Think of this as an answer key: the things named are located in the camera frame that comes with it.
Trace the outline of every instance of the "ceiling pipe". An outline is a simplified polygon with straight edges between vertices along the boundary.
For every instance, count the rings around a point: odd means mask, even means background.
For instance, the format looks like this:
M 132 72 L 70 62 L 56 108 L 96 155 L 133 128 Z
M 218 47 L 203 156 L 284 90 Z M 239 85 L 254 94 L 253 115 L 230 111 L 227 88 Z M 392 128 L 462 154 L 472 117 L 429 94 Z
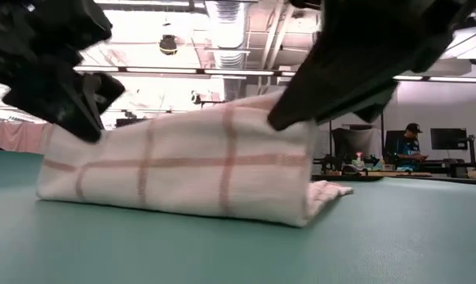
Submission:
M 268 62 L 267 69 L 270 70 L 273 68 L 273 65 L 275 64 L 275 61 L 277 60 L 278 56 L 278 51 L 280 50 L 280 46 L 282 42 L 284 41 L 285 33 L 287 32 L 288 25 L 291 21 L 292 14 L 294 13 L 294 6 L 288 4 L 287 6 L 287 11 L 285 11 L 285 18 L 284 22 L 282 23 L 282 26 L 280 28 L 280 31 L 278 32 L 278 37 L 277 41 L 275 42 L 275 47 L 273 48 L 273 53 L 271 54 L 270 61 Z M 267 79 L 266 86 L 262 90 L 262 94 L 265 94 L 268 91 L 268 88 L 271 85 L 271 77 L 268 77 Z
M 243 69 L 245 53 L 237 53 L 245 44 L 247 27 L 247 8 L 244 2 L 205 1 L 206 11 L 210 17 L 212 44 L 223 49 L 214 52 L 215 65 L 218 69 Z M 224 100 L 232 101 L 240 94 L 240 80 L 223 79 Z
M 283 8 L 284 8 L 284 3 L 278 2 L 273 11 L 274 18 L 273 18 L 273 22 L 271 23 L 270 31 L 268 32 L 268 37 L 266 38 L 266 45 L 264 46 L 264 51 L 262 52 L 261 63 L 259 65 L 260 69 L 264 69 L 266 67 L 266 59 L 268 59 L 268 54 L 270 53 L 271 46 L 273 45 L 273 40 L 275 38 L 275 35 L 277 34 L 278 23 L 280 22 L 280 17 L 281 17 Z M 259 82 L 258 82 L 258 88 L 257 88 L 258 95 L 261 89 L 262 89 L 262 77 L 259 78 Z

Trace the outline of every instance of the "white towel with red stripes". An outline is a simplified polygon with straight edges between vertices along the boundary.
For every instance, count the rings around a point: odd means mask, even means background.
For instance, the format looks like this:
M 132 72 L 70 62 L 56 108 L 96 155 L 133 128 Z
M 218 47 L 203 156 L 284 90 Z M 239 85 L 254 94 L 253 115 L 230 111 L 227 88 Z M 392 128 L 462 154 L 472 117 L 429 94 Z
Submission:
M 280 94 L 167 115 L 106 131 L 96 144 L 54 126 L 37 195 L 189 215 L 305 226 L 351 188 L 310 183 L 318 127 L 273 130 Z

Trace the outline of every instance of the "desk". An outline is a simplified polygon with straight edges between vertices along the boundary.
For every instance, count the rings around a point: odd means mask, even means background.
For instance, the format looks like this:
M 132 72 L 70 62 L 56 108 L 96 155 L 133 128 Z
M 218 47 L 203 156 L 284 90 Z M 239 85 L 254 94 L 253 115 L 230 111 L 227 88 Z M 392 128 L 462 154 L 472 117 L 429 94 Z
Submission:
M 361 175 L 367 175 L 370 177 L 401 177 L 401 176 L 408 176 L 408 177 L 432 177 L 431 173 L 420 173 L 420 172 L 405 172 L 405 171 L 398 171 L 398 170 L 369 170 L 361 172 Z
M 384 178 L 304 229 L 37 201 L 0 151 L 0 284 L 476 283 L 476 185 Z
M 459 178 L 457 170 L 460 168 L 474 168 L 476 163 L 448 163 L 443 161 L 430 162 L 426 161 L 419 163 L 421 171 L 429 172 L 431 174 L 446 174 L 451 178 Z

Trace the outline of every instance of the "bottle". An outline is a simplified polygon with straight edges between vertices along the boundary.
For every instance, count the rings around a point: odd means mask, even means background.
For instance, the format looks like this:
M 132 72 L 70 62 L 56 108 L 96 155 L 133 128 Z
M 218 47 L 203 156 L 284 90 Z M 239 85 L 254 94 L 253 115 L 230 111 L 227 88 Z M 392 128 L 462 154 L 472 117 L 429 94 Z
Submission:
M 385 160 L 383 159 L 383 157 L 380 157 L 380 162 L 378 162 L 380 164 L 380 170 L 384 170 L 385 168 Z
M 357 152 L 357 160 L 355 161 L 355 167 L 358 170 L 364 170 L 366 165 L 364 165 L 364 161 L 361 160 L 361 155 L 363 154 L 362 152 Z

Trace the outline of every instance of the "chair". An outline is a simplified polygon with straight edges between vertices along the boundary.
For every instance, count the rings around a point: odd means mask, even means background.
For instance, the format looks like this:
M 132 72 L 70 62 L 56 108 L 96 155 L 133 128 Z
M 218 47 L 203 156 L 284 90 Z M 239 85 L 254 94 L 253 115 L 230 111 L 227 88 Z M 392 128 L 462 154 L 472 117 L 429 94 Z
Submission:
M 404 135 L 404 130 L 388 130 L 385 134 L 385 149 L 383 159 L 388 164 L 397 165 L 397 145 L 399 139 Z

